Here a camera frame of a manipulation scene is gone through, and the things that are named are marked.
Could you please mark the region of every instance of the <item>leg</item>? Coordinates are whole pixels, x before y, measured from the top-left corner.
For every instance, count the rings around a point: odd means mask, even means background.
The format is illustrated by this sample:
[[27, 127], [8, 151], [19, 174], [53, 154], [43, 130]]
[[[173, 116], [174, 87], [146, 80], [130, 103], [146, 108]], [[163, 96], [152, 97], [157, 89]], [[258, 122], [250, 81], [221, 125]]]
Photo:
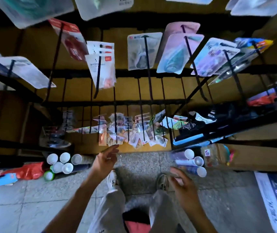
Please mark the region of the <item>leg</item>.
[[88, 233], [126, 233], [122, 220], [125, 209], [125, 195], [117, 185], [114, 170], [107, 177], [109, 192], [103, 197], [90, 224]]
[[152, 227], [149, 233], [178, 231], [179, 217], [175, 206], [167, 194], [169, 181], [165, 174], [157, 178], [157, 191], [152, 197], [152, 203], [149, 208], [149, 219]]

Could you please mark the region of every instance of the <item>grey pants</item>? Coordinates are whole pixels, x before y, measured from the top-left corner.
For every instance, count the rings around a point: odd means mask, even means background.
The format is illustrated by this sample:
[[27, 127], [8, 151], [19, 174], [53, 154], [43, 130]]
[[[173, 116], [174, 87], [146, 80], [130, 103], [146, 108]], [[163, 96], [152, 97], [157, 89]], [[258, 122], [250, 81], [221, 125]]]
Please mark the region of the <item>grey pants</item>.
[[[103, 197], [88, 233], [121, 232], [126, 233], [122, 213], [125, 209], [125, 195], [119, 186]], [[149, 233], [177, 232], [179, 219], [170, 196], [163, 190], [157, 190], [149, 208], [152, 229]]]

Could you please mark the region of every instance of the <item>hand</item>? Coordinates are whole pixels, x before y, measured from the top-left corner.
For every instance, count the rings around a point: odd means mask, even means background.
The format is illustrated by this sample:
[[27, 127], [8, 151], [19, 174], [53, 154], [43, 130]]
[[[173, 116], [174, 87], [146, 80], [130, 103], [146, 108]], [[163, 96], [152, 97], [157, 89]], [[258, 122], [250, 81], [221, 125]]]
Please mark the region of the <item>hand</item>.
[[108, 176], [117, 162], [118, 147], [119, 145], [112, 145], [96, 156], [90, 171], [92, 178], [101, 182]]
[[180, 185], [175, 177], [169, 176], [169, 182], [175, 190], [176, 198], [188, 217], [191, 218], [194, 214], [204, 214], [193, 180], [178, 168], [171, 167], [170, 172], [179, 176], [183, 181], [183, 185]]

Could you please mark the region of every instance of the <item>shoe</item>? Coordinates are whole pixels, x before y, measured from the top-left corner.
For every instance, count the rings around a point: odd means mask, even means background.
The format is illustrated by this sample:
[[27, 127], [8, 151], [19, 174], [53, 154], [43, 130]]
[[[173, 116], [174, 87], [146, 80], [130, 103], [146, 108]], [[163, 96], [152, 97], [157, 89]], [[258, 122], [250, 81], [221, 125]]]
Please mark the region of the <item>shoe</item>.
[[115, 169], [113, 169], [107, 176], [107, 185], [109, 190], [116, 189], [115, 186], [118, 185], [118, 180], [117, 180], [117, 174], [115, 172]]
[[169, 191], [169, 179], [166, 174], [161, 173], [157, 177], [156, 181], [156, 188], [157, 190], [164, 190], [164, 191]]

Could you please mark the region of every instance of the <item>left hand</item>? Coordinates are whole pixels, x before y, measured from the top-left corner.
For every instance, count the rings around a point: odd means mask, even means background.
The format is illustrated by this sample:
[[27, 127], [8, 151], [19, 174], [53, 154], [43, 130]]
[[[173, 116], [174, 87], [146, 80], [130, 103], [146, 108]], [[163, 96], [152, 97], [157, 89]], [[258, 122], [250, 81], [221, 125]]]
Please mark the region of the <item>left hand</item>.
[[116, 153], [119, 152], [118, 147], [119, 145], [112, 145], [96, 156], [90, 171], [90, 175], [93, 178], [101, 182], [108, 176], [117, 162]]

